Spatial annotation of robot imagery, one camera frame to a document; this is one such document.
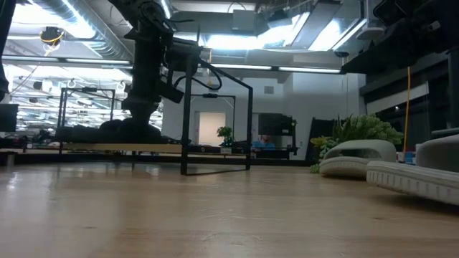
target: computer screen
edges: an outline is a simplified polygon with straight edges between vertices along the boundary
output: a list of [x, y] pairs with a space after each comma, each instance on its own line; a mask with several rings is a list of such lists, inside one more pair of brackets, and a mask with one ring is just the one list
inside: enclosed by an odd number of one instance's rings
[[19, 105], [0, 104], [0, 132], [16, 132]]

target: light strip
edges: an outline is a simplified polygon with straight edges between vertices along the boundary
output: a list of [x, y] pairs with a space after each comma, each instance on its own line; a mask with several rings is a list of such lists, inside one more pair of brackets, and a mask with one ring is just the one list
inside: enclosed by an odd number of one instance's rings
[[293, 26], [292, 32], [288, 35], [288, 38], [285, 39], [284, 45], [283, 45], [284, 47], [290, 46], [293, 43], [293, 41], [298, 36], [298, 33], [300, 33], [300, 30], [303, 28], [303, 26], [306, 23], [306, 21], [308, 21], [308, 18], [309, 18], [310, 14], [311, 14], [310, 12], [306, 12], [304, 14], [301, 14], [301, 16], [298, 19], [298, 21], [296, 22], [295, 26]]
[[307, 67], [279, 67], [281, 72], [315, 72], [315, 73], [331, 73], [338, 74], [341, 70], [338, 69], [322, 69], [322, 68], [307, 68]]
[[271, 66], [244, 65], [244, 64], [211, 64], [217, 68], [246, 69], [246, 70], [271, 70]]
[[102, 64], [102, 65], [130, 65], [131, 62], [124, 60], [103, 60], [103, 59], [74, 59], [67, 58], [67, 62], [86, 63], [86, 64]]
[[28, 57], [28, 56], [16, 56], [16, 55], [4, 55], [1, 57], [5, 61], [29, 61], [29, 62], [59, 62], [58, 58], [55, 57]]
[[355, 33], [357, 33], [365, 24], [366, 19], [361, 20], [357, 26], [355, 26], [346, 36], [344, 36], [336, 45], [332, 47], [332, 50], [337, 50], [340, 46], [342, 46], [346, 41], [348, 41]]

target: wooden tabletop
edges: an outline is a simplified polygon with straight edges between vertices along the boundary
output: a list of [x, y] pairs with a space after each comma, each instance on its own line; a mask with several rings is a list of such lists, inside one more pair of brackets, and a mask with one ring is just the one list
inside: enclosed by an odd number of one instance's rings
[[192, 177], [176, 164], [0, 170], [8, 258], [459, 257], [458, 214], [307, 168]]

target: white wall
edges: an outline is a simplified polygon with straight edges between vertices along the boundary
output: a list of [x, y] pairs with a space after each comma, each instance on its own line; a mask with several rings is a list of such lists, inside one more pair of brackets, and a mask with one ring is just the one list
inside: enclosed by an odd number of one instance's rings
[[[231, 80], [223, 78], [223, 88], [219, 95], [236, 95], [236, 140], [246, 139], [247, 90]], [[254, 88], [254, 113], [283, 113], [297, 120], [296, 138], [300, 148], [292, 159], [304, 160], [308, 146], [312, 118], [331, 120], [338, 116], [363, 114], [363, 100], [359, 96], [361, 75], [322, 75], [293, 73], [286, 82], [278, 84], [275, 79], [247, 78], [244, 82]], [[266, 95], [264, 86], [274, 86], [274, 94]], [[207, 93], [208, 89], [194, 83], [193, 93]], [[194, 113], [226, 112], [227, 125], [232, 126], [232, 108], [220, 99], [196, 98], [191, 104], [190, 138], [194, 137]], [[183, 101], [175, 104], [164, 100], [163, 134], [180, 138], [183, 120]], [[290, 139], [283, 144], [290, 144]]]

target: duct pipe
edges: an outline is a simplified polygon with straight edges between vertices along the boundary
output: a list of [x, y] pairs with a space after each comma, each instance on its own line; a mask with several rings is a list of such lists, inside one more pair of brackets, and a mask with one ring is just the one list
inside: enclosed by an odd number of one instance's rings
[[65, 22], [65, 30], [77, 38], [93, 39], [83, 44], [103, 59], [132, 60], [132, 54], [107, 24], [84, 0], [31, 0], [33, 4]]

